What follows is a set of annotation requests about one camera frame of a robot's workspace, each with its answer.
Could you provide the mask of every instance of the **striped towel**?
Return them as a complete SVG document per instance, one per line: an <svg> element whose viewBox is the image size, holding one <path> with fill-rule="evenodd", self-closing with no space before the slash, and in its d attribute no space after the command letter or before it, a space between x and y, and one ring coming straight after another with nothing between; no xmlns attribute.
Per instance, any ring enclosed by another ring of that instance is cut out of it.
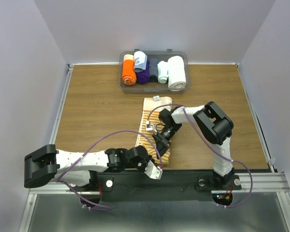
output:
<svg viewBox="0 0 290 232"><path fill-rule="evenodd" d="M144 104L143 104L143 114L142 114L142 120L141 120L141 124L140 124L140 128L139 128L139 132L143 133L144 135L146 135L154 144L155 140L152 137L153 133L155 133L154 131L146 131L146 120L147 117L149 115L149 113L156 108L159 105L165 105L165 104L172 104L172 98L169 97L162 97L160 98L160 101L154 101L153 98L144 98ZM164 106L161 108L158 108L156 111L154 111L151 116L150 116L150 123L157 125L160 122L159 120L159 112L163 109L168 109L171 110L172 106ZM163 125L158 125L157 129L161 130L163 128ZM152 145L149 143L149 141L147 139L145 139L144 137L138 135L137 139L136 139L136 144L135 146L139 146L142 145L143 147L146 148L147 152L149 155L151 155L155 161L157 163L160 163L160 161L157 159L156 156L156 152L154 150L154 148L152 147ZM169 157L170 157L170 151L167 150L164 155L162 156L162 163L163 164L168 164L169 163Z"/></svg>

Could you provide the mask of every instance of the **wooden tabletop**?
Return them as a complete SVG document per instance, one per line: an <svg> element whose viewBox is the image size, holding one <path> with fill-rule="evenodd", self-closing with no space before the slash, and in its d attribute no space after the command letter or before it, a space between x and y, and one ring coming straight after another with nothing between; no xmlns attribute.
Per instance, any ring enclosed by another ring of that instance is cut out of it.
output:
<svg viewBox="0 0 290 232"><path fill-rule="evenodd" d="M173 103L199 106L214 101L234 122L231 156L251 169L268 168L243 86L235 65L190 65L191 88L170 96ZM144 97L117 86L118 65L74 66L56 138L56 148L84 152L101 137L140 126ZM121 133L100 142L94 151L131 148L136 134ZM213 154L185 124L172 139L168 169L212 169Z"/></svg>

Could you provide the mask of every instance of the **gray rolled towel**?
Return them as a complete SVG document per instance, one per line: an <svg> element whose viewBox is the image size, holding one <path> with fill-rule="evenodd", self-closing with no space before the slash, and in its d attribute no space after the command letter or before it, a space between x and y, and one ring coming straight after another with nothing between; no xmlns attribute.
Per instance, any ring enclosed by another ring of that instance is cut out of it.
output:
<svg viewBox="0 0 290 232"><path fill-rule="evenodd" d="M149 58L149 81L158 82L158 63L155 57Z"/></svg>

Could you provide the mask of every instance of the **folded towel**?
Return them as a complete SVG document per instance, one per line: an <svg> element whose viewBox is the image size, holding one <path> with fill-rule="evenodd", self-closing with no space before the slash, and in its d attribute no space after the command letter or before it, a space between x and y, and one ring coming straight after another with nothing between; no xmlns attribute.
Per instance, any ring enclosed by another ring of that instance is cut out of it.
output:
<svg viewBox="0 0 290 232"><path fill-rule="evenodd" d="M149 81L149 61L146 62L146 69L144 71L136 73L136 79L142 85Z"/></svg>
<svg viewBox="0 0 290 232"><path fill-rule="evenodd" d="M186 87L185 64L180 56L171 57L169 64L169 90L181 91Z"/></svg>
<svg viewBox="0 0 290 232"><path fill-rule="evenodd" d="M134 53L134 71L139 73L146 69L147 55L144 52L137 51Z"/></svg>
<svg viewBox="0 0 290 232"><path fill-rule="evenodd" d="M157 58L149 58L149 81L158 82L158 62Z"/></svg>
<svg viewBox="0 0 290 232"><path fill-rule="evenodd" d="M143 104L143 114L142 114L142 120L139 128L139 132L145 134L154 144L156 144L154 138L152 137L153 131L146 131L146 120L149 115L149 112L152 111L155 107L159 105L166 105L166 104L172 104L172 98L169 97L161 97L160 101L154 101L153 98L144 98L144 104ZM157 125L160 122L159 120L159 112L163 109L168 109L171 110L171 106L164 106L161 108L158 108L155 110L151 116L150 116L150 123L153 123L154 125ZM157 126L158 130L161 130L163 126ZM136 144L135 146L142 145L143 147L146 148L147 152L149 155L151 155L156 163L160 163L159 159L157 159L156 152L154 148L151 146L148 140L144 139L144 137L140 136L138 134L137 139L136 139ZM169 163L169 157L170 157L170 150L167 150L164 155L161 157L162 163L163 164L168 164Z"/></svg>
<svg viewBox="0 0 290 232"><path fill-rule="evenodd" d="M136 75L133 67L134 61L131 59L127 59L122 63L122 82L128 86L132 86L136 82Z"/></svg>
<svg viewBox="0 0 290 232"><path fill-rule="evenodd" d="M169 75L168 75L168 63L165 61L160 61L158 63L158 81L159 83L166 83L168 81Z"/></svg>
<svg viewBox="0 0 290 232"><path fill-rule="evenodd" d="M125 61L125 60L128 60L128 59L130 59L130 60L133 60L133 61L134 61L134 56L133 56L133 55L131 55L131 54L126 54L126 55L124 55L124 61Z"/></svg>

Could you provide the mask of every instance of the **white backdrop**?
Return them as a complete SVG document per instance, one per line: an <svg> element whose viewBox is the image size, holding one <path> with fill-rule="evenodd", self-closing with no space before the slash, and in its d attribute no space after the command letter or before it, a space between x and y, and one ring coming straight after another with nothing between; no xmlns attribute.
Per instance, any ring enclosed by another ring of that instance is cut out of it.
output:
<svg viewBox="0 0 290 232"><path fill-rule="evenodd" d="M35 0L68 63L118 62L135 48L239 62L274 1Z"/></svg>
<svg viewBox="0 0 290 232"><path fill-rule="evenodd" d="M275 166L290 185L290 0L276 0L240 65Z"/></svg>
<svg viewBox="0 0 290 232"><path fill-rule="evenodd" d="M32 0L0 1L0 232L18 231L24 156L48 143L66 62Z"/></svg>

